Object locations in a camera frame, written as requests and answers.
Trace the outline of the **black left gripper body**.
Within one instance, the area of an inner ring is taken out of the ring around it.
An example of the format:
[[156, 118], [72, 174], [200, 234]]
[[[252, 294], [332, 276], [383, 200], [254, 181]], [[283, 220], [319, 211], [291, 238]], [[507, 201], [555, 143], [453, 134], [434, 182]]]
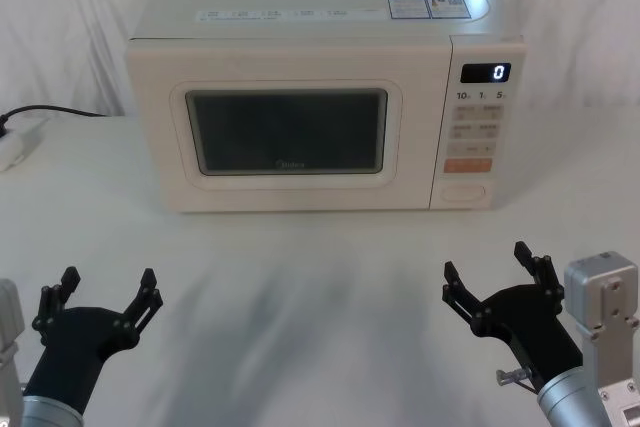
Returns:
[[106, 361], [136, 346], [135, 318], [129, 309], [75, 307], [44, 325], [42, 353], [27, 382], [26, 396], [61, 402], [85, 412]]

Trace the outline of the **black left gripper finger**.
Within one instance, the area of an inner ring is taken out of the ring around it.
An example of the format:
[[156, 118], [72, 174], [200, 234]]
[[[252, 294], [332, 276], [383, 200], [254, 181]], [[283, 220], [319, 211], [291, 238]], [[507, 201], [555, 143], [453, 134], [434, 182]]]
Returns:
[[38, 312], [32, 322], [34, 330], [37, 332], [45, 331], [56, 315], [64, 309], [80, 281], [81, 277], [77, 268], [69, 266], [65, 269], [58, 284], [41, 288]]
[[139, 343], [143, 330], [162, 306], [163, 299], [157, 288], [155, 272], [151, 268], [146, 268], [134, 299], [114, 321], [116, 345], [135, 347]]

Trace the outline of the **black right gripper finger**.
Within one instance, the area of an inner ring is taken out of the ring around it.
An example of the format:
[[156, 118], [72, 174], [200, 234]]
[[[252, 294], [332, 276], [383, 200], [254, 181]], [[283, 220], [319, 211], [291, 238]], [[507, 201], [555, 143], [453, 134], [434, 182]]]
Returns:
[[444, 278], [442, 300], [469, 325], [474, 335], [490, 336], [493, 329], [490, 305], [467, 290], [452, 261], [444, 264]]
[[564, 300], [564, 287], [559, 282], [551, 257], [534, 256], [524, 241], [515, 243], [514, 256], [534, 279], [534, 283], [542, 288], [545, 296], [555, 305], [560, 305]]

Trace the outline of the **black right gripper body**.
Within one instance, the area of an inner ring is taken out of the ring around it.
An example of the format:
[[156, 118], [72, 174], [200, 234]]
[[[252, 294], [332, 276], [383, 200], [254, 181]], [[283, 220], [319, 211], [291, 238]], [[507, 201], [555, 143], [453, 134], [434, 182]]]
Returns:
[[473, 308], [473, 333], [503, 341], [533, 389], [583, 365], [583, 355], [558, 319], [564, 288], [523, 284], [502, 289]]

